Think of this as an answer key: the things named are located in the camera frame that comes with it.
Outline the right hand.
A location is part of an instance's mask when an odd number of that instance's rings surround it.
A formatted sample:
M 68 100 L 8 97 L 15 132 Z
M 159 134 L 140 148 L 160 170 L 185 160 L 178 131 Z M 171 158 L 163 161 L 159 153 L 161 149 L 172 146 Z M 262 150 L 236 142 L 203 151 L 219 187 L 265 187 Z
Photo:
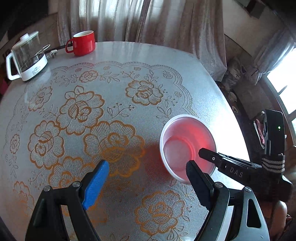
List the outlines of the right hand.
M 278 238 L 285 229 L 287 219 L 287 205 L 282 201 L 267 202 L 267 211 L 265 214 L 271 239 Z

